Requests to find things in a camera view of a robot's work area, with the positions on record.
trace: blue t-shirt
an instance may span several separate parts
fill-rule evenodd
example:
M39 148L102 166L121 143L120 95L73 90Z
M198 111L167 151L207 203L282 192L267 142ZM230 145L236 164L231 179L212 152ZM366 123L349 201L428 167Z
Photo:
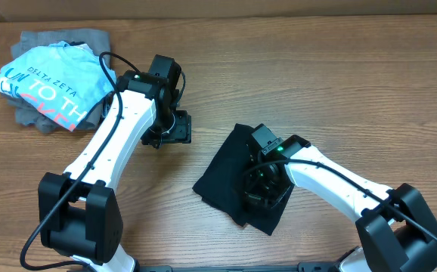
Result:
M107 71L115 82L114 71ZM112 90L86 44L32 48L0 69L1 93L23 98L70 131Z

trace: wooden table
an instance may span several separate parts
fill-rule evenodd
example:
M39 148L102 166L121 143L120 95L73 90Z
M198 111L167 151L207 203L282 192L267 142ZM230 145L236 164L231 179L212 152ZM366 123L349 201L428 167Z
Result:
M297 264L359 244L354 224L299 188L272 236L201 202L191 187L236 122L299 134L372 181L408 182L437 217L437 16L0 23L0 68L20 31L78 27L109 31L113 51L142 70L162 54L187 73L192 144L139 145L119 186L122 244L141 264ZM23 270L43 174L61 173L91 137L15 124L0 97L0 271ZM38 241L27 259L66 258Z

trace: gray cloth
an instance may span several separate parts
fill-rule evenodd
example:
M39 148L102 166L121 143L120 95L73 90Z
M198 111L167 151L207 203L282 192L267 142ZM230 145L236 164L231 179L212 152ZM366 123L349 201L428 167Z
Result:
M63 29L44 32L22 31L20 34L20 42L11 47L12 57L16 59L34 47L50 45L60 41L85 42L96 55L104 51L110 51L111 49L109 33L98 29ZM105 56L104 62L109 67L110 56ZM42 133L52 132L59 127L57 123L42 115L24 99L5 97L8 99L8 104L17 108L15 110L15 122L22 125L34 124ZM76 129L97 128L102 113L103 102L97 104L77 125Z

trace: wire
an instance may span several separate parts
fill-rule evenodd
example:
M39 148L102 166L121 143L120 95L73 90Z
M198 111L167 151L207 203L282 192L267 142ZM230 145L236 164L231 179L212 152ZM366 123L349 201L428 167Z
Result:
M280 160L275 160L275 161L270 161L270 162L264 162L264 163L259 163L258 165L254 165L252 168L247 169L243 175L248 175L252 172L254 172L255 170L258 170L264 166L267 165L271 165L271 164L288 164L288 163L303 163L303 164L307 164L307 165L314 165L318 168L322 168L325 170L328 170L329 172L337 175L338 177L342 178L344 181L348 182L349 184L351 184L354 188L358 189L359 191L361 191L362 193L364 193L365 195L371 197L372 199L376 200L377 202L379 202L383 207L387 208L389 211L393 212L395 215L397 215L399 218L403 218L406 220L406 222L408 222L409 224L411 224L412 226L416 227L419 231L425 233L427 236L429 236L430 238L432 238L433 240L435 240L437 242L437 236L433 233L431 233L429 230L427 230L425 227L421 226L420 224L418 224L414 219L409 218L406 214L404 214L403 212L400 212L399 210L397 210L396 208L394 208L393 206L391 206L390 204L387 203L387 201L379 198L377 195L371 193L371 191L369 191L368 189L363 188L361 185L357 184L356 182L354 182L351 178L346 177L343 173L339 172L338 170L325 165L321 162L312 162L312 161L308 161L308 160L304 160L304 159L280 159Z
M95 272L96 271L92 266L90 266L90 264L88 264L88 263L86 263L84 261L62 261L62 262L58 262L58 263L55 263L55 264L46 264L46 265L41 265L41 266L33 266L33 265L30 265L30 264L26 263L25 256L26 256L27 251L29 250L29 247L32 244L33 240L41 232L42 228L49 222L49 220L51 219L52 215L54 215L56 213L56 211L65 202L67 202L67 199L69 198L69 196L78 187L78 185L80 184L82 179L86 176L86 174L89 172L89 170L94 168L94 166L93 166L94 163L98 159L98 157L101 154L101 152L103 152L103 150L106 147L107 143L111 140L114 132L118 128L119 121L122 118L122 99L121 99L121 94L117 90L116 83L114 83L113 79L111 78L110 74L107 72L107 69L106 69L106 67L104 65L103 59L104 59L105 55L110 55L110 56L116 57L116 58L124 61L131 68L133 68L137 73L139 73L138 68L136 68L129 61L127 61L126 59L124 59L123 57L121 57L121 56L119 56L117 54L114 54L114 53L111 53L111 52L103 52L103 53L101 53L99 55L99 64L101 65L101 69L103 70L104 75L110 81L110 84L113 86L114 93L115 93L115 95L116 95L116 97L118 99L119 109L118 109L118 114L116 116L116 121L114 122L114 125L111 128L111 130L110 130L110 133L106 136L106 138L104 139L103 143L99 146L98 151L96 151L96 153L93 155L91 160L89 160L88 164L86 165L86 167L84 168L82 173L74 181L74 183L69 187L69 189L66 191L66 193L57 201L57 203L54 205L54 207L52 207L51 211L44 217L44 219L40 222L40 224L37 226L37 228L32 232L32 234L30 235L29 239L27 240L27 242L23 246L22 251L20 252L20 265L22 265L22 267L27 269L27 270L32 270L32 271L47 270L47 269L51 269L51 268L63 267L63 266L67 266L67 265L76 264L76 265L82 265L83 267L88 268L91 272Z
M187 81L185 80L185 73L183 73L183 71L181 71L181 77L183 78L183 85L181 87L181 91L178 94L177 98L175 99L175 101L173 101L173 103L171 103L172 107L178 106L178 102L180 102L181 96L183 95L183 91L185 90L185 84L187 83Z

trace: folded black cloth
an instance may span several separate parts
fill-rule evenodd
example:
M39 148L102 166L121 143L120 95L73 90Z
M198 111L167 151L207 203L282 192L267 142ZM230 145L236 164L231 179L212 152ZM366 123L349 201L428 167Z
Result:
M236 124L223 145L213 157L203 176L194 185L195 193L213 208L227 212L240 226L249 223L257 229L272 235L279 223L291 188L282 201L271 210L252 207L243 201L242 173L250 164L249 148L246 145L254 128Z

